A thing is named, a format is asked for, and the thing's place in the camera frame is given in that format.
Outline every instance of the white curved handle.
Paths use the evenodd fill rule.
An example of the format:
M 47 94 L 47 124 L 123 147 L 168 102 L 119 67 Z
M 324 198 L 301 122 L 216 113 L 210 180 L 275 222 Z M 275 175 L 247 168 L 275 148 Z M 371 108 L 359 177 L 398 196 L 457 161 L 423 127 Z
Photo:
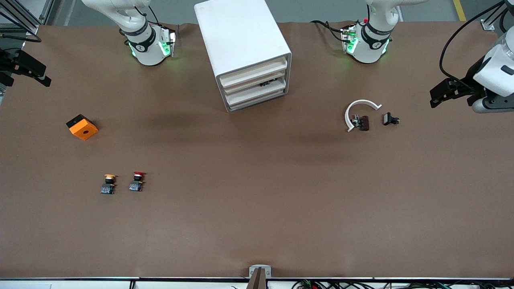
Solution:
M 346 112 L 344 113 L 344 121 L 346 122 L 346 125 L 348 126 L 348 132 L 350 132 L 355 127 L 353 125 L 352 121 L 350 120 L 350 116 L 349 116 L 350 108 L 352 106 L 354 106 L 355 104 L 367 104 L 367 105 L 371 106 L 372 108 L 374 108 L 375 110 L 382 107 L 382 104 L 377 105 L 373 101 L 367 100 L 367 99 L 359 99 L 359 100 L 356 100 L 356 101 L 350 103 L 350 105 L 346 109 Z

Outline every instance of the brown tabletop surface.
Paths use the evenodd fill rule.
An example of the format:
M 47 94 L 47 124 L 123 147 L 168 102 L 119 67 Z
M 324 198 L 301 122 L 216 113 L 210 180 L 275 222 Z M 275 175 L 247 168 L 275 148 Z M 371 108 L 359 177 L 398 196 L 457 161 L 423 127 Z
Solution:
M 42 27 L 26 51 L 51 86 L 15 77 L 0 106 L 0 276 L 512 276 L 514 114 L 429 104 L 460 25 L 399 23 L 365 65 L 319 25 L 280 24 L 289 94 L 235 113 L 196 25 L 155 67 L 115 26 Z M 470 25 L 447 70 L 462 77 L 495 39 Z M 353 108 L 371 130 L 348 133 L 363 98 L 383 107 Z M 66 127 L 77 114 L 100 129 L 87 141 Z

